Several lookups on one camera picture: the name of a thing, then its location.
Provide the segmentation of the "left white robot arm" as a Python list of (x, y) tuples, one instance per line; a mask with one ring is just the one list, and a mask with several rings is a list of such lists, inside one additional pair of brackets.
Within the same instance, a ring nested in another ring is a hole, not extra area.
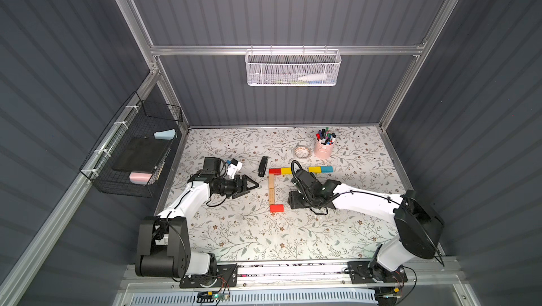
[(216, 256), (191, 249), (189, 223), (214, 195), (233, 200), (260, 187), (247, 175), (237, 174), (240, 165), (235, 159), (226, 163), (216, 157), (204, 158), (203, 168), (188, 179), (183, 193), (157, 215), (144, 218), (138, 233), (137, 276), (175, 281), (187, 276), (211, 281), (218, 278)]

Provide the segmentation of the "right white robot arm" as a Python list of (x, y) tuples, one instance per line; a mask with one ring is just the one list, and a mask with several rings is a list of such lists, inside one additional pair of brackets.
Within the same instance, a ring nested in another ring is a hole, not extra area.
[(383, 194), (338, 180), (321, 183), (313, 173), (303, 169), (293, 173), (292, 183), (296, 188), (288, 198), (292, 209), (310, 209), (316, 215), (327, 214), (329, 209), (355, 211), (395, 226), (397, 235), (378, 245), (371, 261), (348, 264), (353, 283), (370, 279), (377, 283), (404, 283), (407, 281), (404, 263), (415, 257), (443, 263), (438, 243), (445, 222), (431, 206), (418, 199), (415, 191)]

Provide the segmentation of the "teal block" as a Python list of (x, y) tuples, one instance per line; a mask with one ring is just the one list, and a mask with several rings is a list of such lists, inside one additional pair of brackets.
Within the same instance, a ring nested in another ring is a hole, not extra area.
[(321, 166), (320, 171), (322, 173), (332, 173), (334, 171), (332, 166)]

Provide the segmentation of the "wooden block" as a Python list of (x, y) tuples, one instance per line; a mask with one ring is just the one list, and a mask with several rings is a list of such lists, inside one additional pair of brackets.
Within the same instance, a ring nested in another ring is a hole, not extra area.
[(274, 205), (275, 204), (275, 189), (274, 188), (269, 189), (268, 201), (269, 201), (269, 205)]
[(268, 187), (269, 187), (269, 190), (274, 190), (275, 189), (275, 175), (274, 174), (269, 175)]

